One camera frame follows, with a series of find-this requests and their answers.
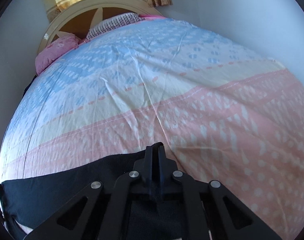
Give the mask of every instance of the curved headboard frame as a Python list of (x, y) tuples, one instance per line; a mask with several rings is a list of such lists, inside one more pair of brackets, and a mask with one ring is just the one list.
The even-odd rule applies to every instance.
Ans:
[[(64, 10), (50, 23), (42, 38), (38, 53), (48, 46), (60, 29), (74, 17), (89, 10), (108, 7), (122, 8), (138, 14), (162, 15), (155, 8), (148, 7), (148, 4), (143, 0), (82, 0)], [(101, 11), (97, 10), (98, 13), (95, 13), (91, 26), (98, 24), (102, 20)]]

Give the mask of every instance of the patterned bed sheet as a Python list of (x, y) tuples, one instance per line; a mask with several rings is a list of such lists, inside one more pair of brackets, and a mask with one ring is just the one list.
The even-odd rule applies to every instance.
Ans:
[(16, 110), (0, 182), (161, 141), (283, 239), (304, 226), (304, 87), (280, 63), (184, 21), (106, 33), (56, 60)]

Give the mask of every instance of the wooden headboard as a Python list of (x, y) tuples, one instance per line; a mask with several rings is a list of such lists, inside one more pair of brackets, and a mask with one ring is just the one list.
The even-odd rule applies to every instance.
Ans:
[(102, 20), (126, 12), (161, 15), (142, 0), (82, 0), (64, 10), (51, 22), (42, 38), (38, 53), (57, 39), (60, 32), (73, 33), (83, 39), (89, 29)]

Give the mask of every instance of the silver rivet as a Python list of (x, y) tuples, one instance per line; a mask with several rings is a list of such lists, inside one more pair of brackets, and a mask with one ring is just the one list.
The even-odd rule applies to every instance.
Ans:
[(212, 186), (212, 187), (216, 187), (216, 188), (218, 188), (218, 187), (220, 187), (220, 186), (221, 186), (221, 184), (220, 184), (220, 182), (219, 182), (219, 181), (217, 181), (217, 180), (213, 180), (213, 181), (211, 181), (211, 186)]
[(137, 171), (130, 171), (129, 176), (131, 178), (136, 178), (137, 176), (139, 176), (139, 173)]
[(183, 176), (183, 172), (181, 172), (181, 171), (174, 171), (173, 172), (173, 176), (174, 177), (182, 177)]
[(101, 187), (101, 183), (99, 181), (94, 181), (91, 183), (91, 188), (97, 189)]

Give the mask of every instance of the striped pillow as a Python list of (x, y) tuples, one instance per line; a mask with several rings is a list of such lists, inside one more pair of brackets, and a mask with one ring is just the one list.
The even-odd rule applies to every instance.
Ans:
[(131, 23), (136, 23), (140, 21), (144, 21), (143, 17), (139, 17), (137, 13), (124, 13), (109, 19), (103, 20), (98, 25), (91, 28), (86, 35), (84, 41), (88, 41), (96, 36), (99, 36), (103, 33), (109, 32), (111, 30), (115, 30), (125, 25), (129, 25)]

